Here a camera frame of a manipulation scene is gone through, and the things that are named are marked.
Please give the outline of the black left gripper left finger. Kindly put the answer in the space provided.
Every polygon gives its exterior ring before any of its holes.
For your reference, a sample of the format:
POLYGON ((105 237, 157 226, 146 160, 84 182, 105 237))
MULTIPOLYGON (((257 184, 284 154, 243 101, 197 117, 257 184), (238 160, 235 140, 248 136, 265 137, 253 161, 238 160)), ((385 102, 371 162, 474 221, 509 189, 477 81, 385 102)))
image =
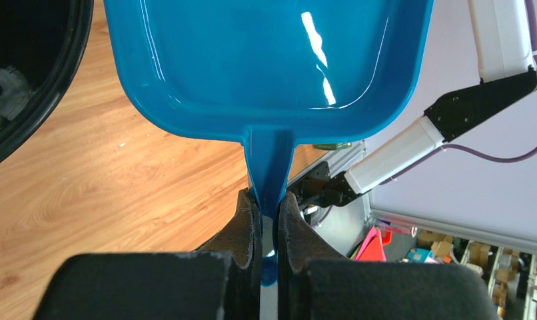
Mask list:
POLYGON ((258 319, 261 217, 247 190, 193 251, 84 253, 52 276, 35 319, 258 319))

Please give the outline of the blue plastic dustpan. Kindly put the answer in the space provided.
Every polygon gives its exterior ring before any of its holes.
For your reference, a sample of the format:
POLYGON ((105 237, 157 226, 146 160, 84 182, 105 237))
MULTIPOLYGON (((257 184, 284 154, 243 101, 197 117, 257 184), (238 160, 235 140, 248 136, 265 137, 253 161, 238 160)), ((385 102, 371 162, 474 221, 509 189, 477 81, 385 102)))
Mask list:
POLYGON ((294 149, 370 137, 407 106, 431 1, 106 1, 121 86, 157 127, 245 149, 272 219, 294 149))

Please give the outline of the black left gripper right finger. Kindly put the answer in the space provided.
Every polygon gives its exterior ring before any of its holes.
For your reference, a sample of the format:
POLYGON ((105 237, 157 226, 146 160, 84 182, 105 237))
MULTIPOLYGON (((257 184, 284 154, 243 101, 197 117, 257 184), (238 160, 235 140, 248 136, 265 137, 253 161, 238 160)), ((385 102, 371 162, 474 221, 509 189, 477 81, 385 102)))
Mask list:
POLYGON ((486 286, 459 265, 351 261, 300 216, 278 214, 279 319, 497 319, 486 286))

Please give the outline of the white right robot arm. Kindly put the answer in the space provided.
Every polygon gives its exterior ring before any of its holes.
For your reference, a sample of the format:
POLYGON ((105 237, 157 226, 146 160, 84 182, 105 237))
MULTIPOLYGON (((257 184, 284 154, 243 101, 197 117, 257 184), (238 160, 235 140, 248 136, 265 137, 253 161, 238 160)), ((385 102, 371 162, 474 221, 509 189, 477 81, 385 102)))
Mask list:
POLYGON ((324 162, 288 190, 301 209, 343 207, 440 151, 458 149, 495 163, 517 163, 537 154, 537 146, 516 157, 496 157, 455 144, 499 112, 537 91, 537 22, 532 1, 469 1, 478 58, 479 84, 439 97, 422 116, 376 151, 331 175, 324 162))

